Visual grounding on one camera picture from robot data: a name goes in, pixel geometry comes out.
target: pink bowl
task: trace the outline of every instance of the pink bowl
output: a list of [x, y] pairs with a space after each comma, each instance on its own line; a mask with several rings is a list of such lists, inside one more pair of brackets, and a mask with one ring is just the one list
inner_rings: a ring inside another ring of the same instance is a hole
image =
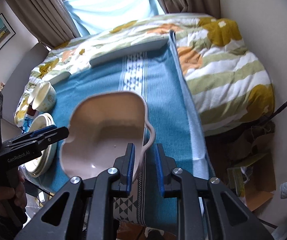
[[[144, 144], [145, 128], [149, 141]], [[99, 94], [80, 103], [69, 124], [69, 136], [60, 149], [61, 167], [68, 177], [96, 177], [125, 155], [128, 143], [135, 145], [133, 181], [142, 171], [146, 150], [155, 130], [148, 120], [146, 101], [130, 91]]]

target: blanket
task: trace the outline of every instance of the blanket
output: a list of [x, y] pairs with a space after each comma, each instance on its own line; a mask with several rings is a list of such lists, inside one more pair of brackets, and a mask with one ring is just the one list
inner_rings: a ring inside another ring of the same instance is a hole
[[89, 60], [108, 52], [176, 32], [177, 52], [206, 135], [218, 134], [274, 111], [273, 86], [267, 71], [250, 52], [235, 21], [180, 13], [131, 21], [97, 35], [67, 41], [36, 66], [14, 119], [20, 127], [29, 94], [38, 82], [62, 71], [79, 73]]
[[[72, 75], [54, 88], [57, 103], [50, 114], [58, 127], [68, 126], [75, 107], [89, 96], [129, 90], [141, 94], [148, 105], [149, 122], [156, 131], [155, 143], [162, 143], [166, 155], [194, 176], [208, 179], [213, 175], [202, 126], [181, 73], [173, 33], [159, 50], [106, 62]], [[28, 177], [51, 192], [57, 192], [69, 180], [60, 166], [61, 144], [62, 141], [57, 144], [49, 170], [38, 178]], [[153, 151], [154, 147], [147, 151], [143, 171], [133, 183], [130, 196], [115, 199], [113, 215], [118, 220], [175, 233], [177, 201], [160, 196]]]

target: blue gripper pad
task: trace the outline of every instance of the blue gripper pad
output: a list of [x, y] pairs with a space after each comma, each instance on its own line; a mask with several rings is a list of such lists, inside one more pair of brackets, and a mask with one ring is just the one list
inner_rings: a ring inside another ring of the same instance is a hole
[[57, 128], [57, 127], [56, 127], [55, 125], [50, 125], [50, 126], [47, 126], [47, 127], [45, 127], [45, 128], [41, 128], [41, 129], [39, 129], [39, 130], [34, 131], [34, 132], [30, 135], [30, 138], [36, 137], [36, 136], [38, 136], [38, 135], [40, 135], [40, 134], [43, 134], [43, 133], [45, 133], [45, 132], [49, 132], [49, 131], [51, 131], [51, 130], [53, 130], [53, 129], [56, 129], [56, 128]]
[[132, 144], [131, 153], [130, 153], [130, 160], [129, 160], [129, 165], [128, 165], [128, 171], [127, 171], [127, 188], [126, 188], [127, 195], [129, 195], [130, 191], [131, 191], [133, 167], [134, 167], [134, 157], [135, 157], [134, 144]]
[[155, 155], [158, 187], [159, 187], [159, 191], [160, 191], [161, 196], [164, 197], [164, 195], [165, 195], [164, 175], [163, 175], [163, 171], [162, 171], [162, 161], [160, 158], [160, 152], [159, 152], [157, 144], [154, 144], [153, 151], [154, 151], [154, 155]]

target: floor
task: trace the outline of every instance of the floor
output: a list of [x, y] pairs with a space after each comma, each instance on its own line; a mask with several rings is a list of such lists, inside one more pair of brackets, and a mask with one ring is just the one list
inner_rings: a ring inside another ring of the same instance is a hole
[[[280, 184], [287, 182], [287, 109], [283, 114], [277, 116], [274, 122], [276, 132], [270, 148], [274, 162], [276, 191], [274, 197], [259, 207], [255, 213], [259, 218], [280, 226], [287, 221], [287, 199], [281, 199], [279, 191]], [[206, 138], [206, 144], [216, 175], [222, 177], [223, 180], [227, 180], [225, 174], [229, 159], [225, 154], [226, 145], [214, 138]]]
[[[149, 228], [134, 225], [130, 223], [120, 222], [117, 233], [119, 240], [145, 240], [149, 233]], [[161, 232], [164, 240], [175, 240], [176, 237], [168, 232]]]

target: blue curtain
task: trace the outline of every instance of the blue curtain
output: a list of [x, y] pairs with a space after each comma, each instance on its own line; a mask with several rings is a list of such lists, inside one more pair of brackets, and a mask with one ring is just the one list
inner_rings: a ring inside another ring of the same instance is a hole
[[81, 36], [164, 14], [157, 0], [66, 0], [64, 4]]

